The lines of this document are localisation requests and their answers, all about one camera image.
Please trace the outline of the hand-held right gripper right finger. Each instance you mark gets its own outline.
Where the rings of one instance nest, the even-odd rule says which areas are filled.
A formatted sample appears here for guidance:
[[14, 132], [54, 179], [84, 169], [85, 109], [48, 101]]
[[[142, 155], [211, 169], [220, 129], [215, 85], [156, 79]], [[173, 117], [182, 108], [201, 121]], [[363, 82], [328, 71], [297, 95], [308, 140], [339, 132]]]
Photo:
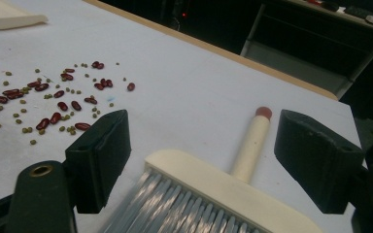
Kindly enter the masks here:
[[342, 214], [362, 150], [314, 118], [282, 110], [274, 146], [281, 165], [324, 214]]

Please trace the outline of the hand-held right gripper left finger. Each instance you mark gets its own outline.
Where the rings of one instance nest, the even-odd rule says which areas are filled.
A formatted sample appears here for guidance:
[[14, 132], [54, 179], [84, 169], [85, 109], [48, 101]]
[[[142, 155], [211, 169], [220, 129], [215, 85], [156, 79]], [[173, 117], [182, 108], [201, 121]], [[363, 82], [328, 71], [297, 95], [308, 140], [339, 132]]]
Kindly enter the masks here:
[[65, 151], [73, 173], [73, 192], [80, 214], [98, 214], [106, 205], [131, 153], [127, 110], [103, 115], [93, 124], [74, 125], [83, 134]]

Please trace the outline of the cream hand brush grey bristles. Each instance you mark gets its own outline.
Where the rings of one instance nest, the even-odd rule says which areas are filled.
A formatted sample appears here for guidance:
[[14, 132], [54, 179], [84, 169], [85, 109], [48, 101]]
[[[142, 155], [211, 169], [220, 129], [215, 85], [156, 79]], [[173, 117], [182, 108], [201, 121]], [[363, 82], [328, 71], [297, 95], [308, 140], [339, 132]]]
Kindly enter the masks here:
[[258, 108], [228, 173], [160, 150], [102, 233], [322, 233], [308, 217], [250, 186], [272, 112]]

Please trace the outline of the scattered red kidney beans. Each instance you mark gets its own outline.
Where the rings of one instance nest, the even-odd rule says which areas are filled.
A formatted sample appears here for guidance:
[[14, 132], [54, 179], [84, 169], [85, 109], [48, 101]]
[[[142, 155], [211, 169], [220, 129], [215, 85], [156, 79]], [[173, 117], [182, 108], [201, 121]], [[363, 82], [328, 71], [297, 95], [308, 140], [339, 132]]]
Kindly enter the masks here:
[[[99, 61], [94, 61], [90, 65], [92, 69], [96, 70], [102, 70], [105, 67], [105, 64]], [[70, 82], [73, 81], [75, 78], [73, 75], [76, 71], [76, 68], [65, 68], [64, 71], [59, 75], [62, 82]], [[1, 105], [8, 104], [10, 101], [18, 100], [20, 104], [26, 104], [27, 102], [24, 100], [23, 97], [28, 95], [32, 90], [35, 92], [43, 92], [47, 91], [51, 87], [51, 79], [46, 79], [43, 81], [41, 78], [38, 78], [34, 82], [28, 83], [26, 86], [23, 86], [22, 88], [13, 88], [13, 89], [6, 89], [2, 91], [2, 94], [0, 95], [0, 111], [4, 108]], [[113, 88], [114, 82], [112, 80], [107, 79], [92, 79], [93, 86], [99, 91], [102, 91], [105, 88]], [[135, 83], [128, 83], [126, 90], [127, 91], [133, 91], [135, 89], [136, 85]], [[48, 99], [59, 99], [62, 98], [62, 96], [65, 95], [65, 91], [67, 93], [71, 94], [80, 94], [81, 91], [79, 89], [71, 89], [69, 86], [65, 87], [64, 89], [60, 89], [60, 85], [57, 84], [55, 87], [56, 92], [55, 93], [47, 93], [43, 95], [43, 98]], [[87, 96], [83, 99], [84, 102], [96, 106], [98, 104], [97, 99], [93, 96]], [[74, 114], [74, 112], [79, 112], [82, 110], [82, 105], [77, 99], [73, 99], [70, 101], [70, 105], [66, 104], [66, 101], [57, 101], [56, 102], [57, 109], [60, 112], [67, 113], [69, 111], [69, 106], [72, 108], [72, 112], [70, 114], [66, 114], [63, 116], [59, 111], [53, 112], [51, 114], [51, 117], [44, 117], [40, 120], [40, 122], [36, 125], [36, 130], [38, 131], [45, 131], [45, 129], [50, 124], [57, 124], [61, 120], [67, 120]], [[86, 131], [89, 128], [90, 124], [84, 123], [84, 122], [78, 122], [75, 124], [74, 127], [78, 128], [79, 130]]]

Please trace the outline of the scattered green mung beans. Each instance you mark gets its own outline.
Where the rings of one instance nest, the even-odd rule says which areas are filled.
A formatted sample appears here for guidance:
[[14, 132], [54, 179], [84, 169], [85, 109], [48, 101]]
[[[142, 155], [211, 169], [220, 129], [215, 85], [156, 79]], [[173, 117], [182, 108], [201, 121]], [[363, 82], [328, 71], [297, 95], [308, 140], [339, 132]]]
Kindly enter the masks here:
[[[122, 64], [119, 62], [99, 61], [105, 64], [104, 69], [92, 69], [92, 62], [82, 63], [61, 63], [61, 64], [27, 64], [20, 63], [0, 63], [0, 95], [6, 89], [22, 88], [30, 82], [41, 78], [43, 81], [51, 79], [51, 87], [47, 91], [35, 92], [32, 90], [26, 95], [24, 100], [26, 104], [20, 104], [18, 100], [10, 101], [8, 104], [1, 105], [4, 108], [0, 111], [0, 146], [7, 141], [15, 142], [20, 146], [42, 144], [51, 139], [63, 139], [74, 137], [83, 133], [74, 125], [78, 122], [93, 124], [97, 119], [118, 107], [117, 94], [125, 90], [128, 84], [128, 78], [124, 76]], [[59, 75], [65, 68], [76, 68], [71, 74], [74, 80], [62, 82]], [[102, 91], [93, 86], [92, 79], [107, 79], [114, 82], [113, 88], [105, 88]], [[65, 95], [59, 99], [44, 99], [43, 95], [55, 93], [54, 88], [57, 84], [60, 89], [69, 86], [71, 89], [79, 89], [80, 94], [71, 94], [65, 91]], [[87, 96], [93, 95], [98, 104], [96, 106], [83, 101]], [[36, 130], [36, 125], [44, 117], [51, 117], [53, 112], [59, 111], [56, 106], [57, 101], [70, 101], [77, 99], [82, 105], [82, 110], [74, 112], [67, 120], [61, 120], [57, 124], [50, 124], [45, 131]], [[72, 108], [69, 106], [67, 113], [60, 112], [63, 116], [70, 114]]]

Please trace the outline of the dark keyboard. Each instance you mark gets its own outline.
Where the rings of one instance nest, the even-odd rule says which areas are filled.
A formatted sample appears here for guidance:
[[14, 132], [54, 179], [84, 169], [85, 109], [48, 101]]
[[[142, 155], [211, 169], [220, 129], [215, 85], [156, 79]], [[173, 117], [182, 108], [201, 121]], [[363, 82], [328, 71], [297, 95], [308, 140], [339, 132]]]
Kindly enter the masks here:
[[373, 16], [373, 12], [357, 7], [357, 6], [348, 6], [344, 13], [350, 16], [359, 17], [359, 18], [366, 18], [367, 16]]

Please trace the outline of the cream plastic dustpan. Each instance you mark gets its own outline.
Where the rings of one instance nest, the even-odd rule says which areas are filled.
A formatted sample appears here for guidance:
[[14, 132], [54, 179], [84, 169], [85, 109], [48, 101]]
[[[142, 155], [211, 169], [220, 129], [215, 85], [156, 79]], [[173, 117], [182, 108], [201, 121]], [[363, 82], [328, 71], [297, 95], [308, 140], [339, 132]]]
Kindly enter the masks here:
[[20, 28], [45, 23], [45, 15], [30, 13], [8, 0], [0, 0], [0, 30]]

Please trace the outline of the grey metal desk frame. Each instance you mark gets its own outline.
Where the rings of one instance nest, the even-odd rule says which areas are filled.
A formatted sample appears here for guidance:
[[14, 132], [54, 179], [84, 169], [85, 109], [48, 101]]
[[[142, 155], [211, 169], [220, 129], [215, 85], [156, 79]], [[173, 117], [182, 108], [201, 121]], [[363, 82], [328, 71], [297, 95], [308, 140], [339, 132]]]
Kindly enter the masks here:
[[241, 55], [342, 98], [373, 63], [373, 24], [336, 0], [258, 0]]

